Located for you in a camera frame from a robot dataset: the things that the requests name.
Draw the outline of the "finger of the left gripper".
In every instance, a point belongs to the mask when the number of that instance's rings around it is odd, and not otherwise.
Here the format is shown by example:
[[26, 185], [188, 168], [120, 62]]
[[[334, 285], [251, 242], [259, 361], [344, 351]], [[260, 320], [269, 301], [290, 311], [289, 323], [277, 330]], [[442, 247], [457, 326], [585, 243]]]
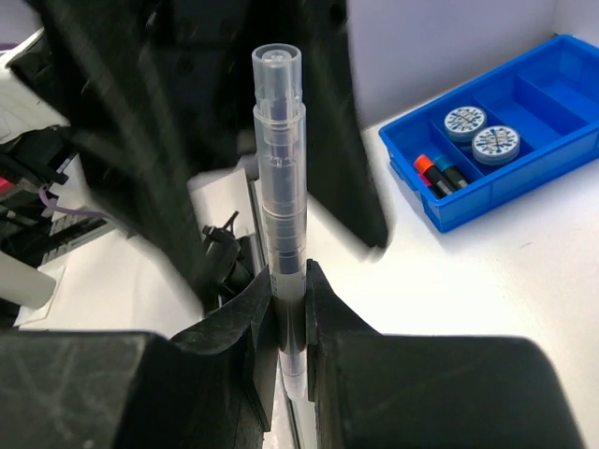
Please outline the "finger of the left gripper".
[[360, 133], [344, 1], [300, 1], [308, 191], [369, 248], [388, 245], [388, 223]]
[[127, 1], [35, 1], [82, 153], [125, 178], [90, 191], [109, 214], [159, 249], [200, 304], [206, 256], [177, 122], [151, 43]]

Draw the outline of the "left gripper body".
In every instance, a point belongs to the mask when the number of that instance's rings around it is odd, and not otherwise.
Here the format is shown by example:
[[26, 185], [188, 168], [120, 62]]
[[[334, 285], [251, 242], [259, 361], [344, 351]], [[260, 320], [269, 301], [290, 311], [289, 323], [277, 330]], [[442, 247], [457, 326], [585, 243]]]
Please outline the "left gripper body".
[[308, 184], [333, 162], [337, 139], [334, 1], [142, 1], [141, 30], [157, 50], [189, 145], [194, 175], [237, 165], [251, 128], [252, 51], [268, 43], [302, 53]]

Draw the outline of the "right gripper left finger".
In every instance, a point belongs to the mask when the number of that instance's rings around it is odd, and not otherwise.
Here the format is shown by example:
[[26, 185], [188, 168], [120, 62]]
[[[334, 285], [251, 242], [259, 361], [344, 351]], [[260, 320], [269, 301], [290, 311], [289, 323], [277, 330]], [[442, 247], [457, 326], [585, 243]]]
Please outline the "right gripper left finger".
[[258, 448], [277, 367], [270, 275], [171, 339], [5, 331], [5, 448]]

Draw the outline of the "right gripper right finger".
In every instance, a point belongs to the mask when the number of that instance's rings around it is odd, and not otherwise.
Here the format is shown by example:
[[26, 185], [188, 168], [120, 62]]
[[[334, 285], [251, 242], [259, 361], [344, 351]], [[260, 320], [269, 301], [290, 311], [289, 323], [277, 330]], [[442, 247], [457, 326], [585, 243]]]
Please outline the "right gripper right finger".
[[383, 335], [307, 266], [308, 397], [321, 448], [580, 448], [558, 375], [517, 337]]

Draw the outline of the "clear pen cap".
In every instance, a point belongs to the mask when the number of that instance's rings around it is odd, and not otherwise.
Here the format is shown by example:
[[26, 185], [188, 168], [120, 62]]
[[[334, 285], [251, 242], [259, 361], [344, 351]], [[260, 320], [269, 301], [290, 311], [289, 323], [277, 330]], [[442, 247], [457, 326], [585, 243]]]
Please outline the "clear pen cap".
[[299, 116], [302, 103], [301, 51], [289, 44], [266, 44], [253, 51], [252, 63], [259, 115], [281, 122]]

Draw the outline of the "grey ballpoint pen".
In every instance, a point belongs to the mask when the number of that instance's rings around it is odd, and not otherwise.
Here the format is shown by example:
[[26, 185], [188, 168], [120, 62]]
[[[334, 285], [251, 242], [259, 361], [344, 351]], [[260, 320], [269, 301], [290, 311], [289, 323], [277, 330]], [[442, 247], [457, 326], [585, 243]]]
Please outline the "grey ballpoint pen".
[[301, 400], [307, 391], [306, 352], [306, 108], [290, 121], [262, 118], [254, 107], [262, 220], [270, 288], [278, 320], [285, 392]]

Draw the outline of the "orange cap highlighter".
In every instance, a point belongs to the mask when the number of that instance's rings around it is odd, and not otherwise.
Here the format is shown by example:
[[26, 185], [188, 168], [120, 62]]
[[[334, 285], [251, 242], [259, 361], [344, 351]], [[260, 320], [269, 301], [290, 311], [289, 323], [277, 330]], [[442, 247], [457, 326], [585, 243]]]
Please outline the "orange cap highlighter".
[[416, 158], [414, 167], [420, 177], [427, 181], [437, 198], [444, 198], [453, 193], [453, 188], [445, 175], [426, 154], [421, 154]]

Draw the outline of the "blue cap highlighter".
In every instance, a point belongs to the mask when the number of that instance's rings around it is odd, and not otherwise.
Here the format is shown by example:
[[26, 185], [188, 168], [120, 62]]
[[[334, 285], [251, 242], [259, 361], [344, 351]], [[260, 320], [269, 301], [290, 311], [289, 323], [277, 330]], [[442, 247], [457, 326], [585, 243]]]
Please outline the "blue cap highlighter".
[[443, 155], [435, 157], [433, 163], [445, 176], [455, 191], [459, 191], [469, 185], [469, 182], [460, 169]]

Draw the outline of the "blue slime jar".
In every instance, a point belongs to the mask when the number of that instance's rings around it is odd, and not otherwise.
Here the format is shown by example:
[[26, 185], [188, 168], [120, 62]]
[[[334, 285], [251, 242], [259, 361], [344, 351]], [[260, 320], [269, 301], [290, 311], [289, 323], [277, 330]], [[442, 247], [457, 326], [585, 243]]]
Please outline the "blue slime jar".
[[513, 161], [520, 150], [520, 135], [510, 126], [493, 125], [472, 139], [474, 159], [486, 166], [502, 166]]
[[470, 142], [486, 124], [486, 112], [475, 106], [452, 109], [444, 118], [446, 135], [455, 142]]

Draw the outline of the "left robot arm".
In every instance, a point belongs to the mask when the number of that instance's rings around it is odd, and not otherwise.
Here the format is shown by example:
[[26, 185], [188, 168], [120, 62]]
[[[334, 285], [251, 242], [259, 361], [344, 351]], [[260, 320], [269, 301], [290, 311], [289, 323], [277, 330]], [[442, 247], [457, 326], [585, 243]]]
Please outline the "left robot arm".
[[147, 239], [210, 307], [216, 260], [192, 226], [184, 184], [235, 166], [262, 91], [253, 51], [300, 51], [307, 190], [362, 244], [384, 249], [387, 219], [355, 107], [344, 1], [33, 1], [40, 34], [10, 75], [55, 118], [1, 147], [1, 175], [37, 190], [81, 158], [93, 199]]

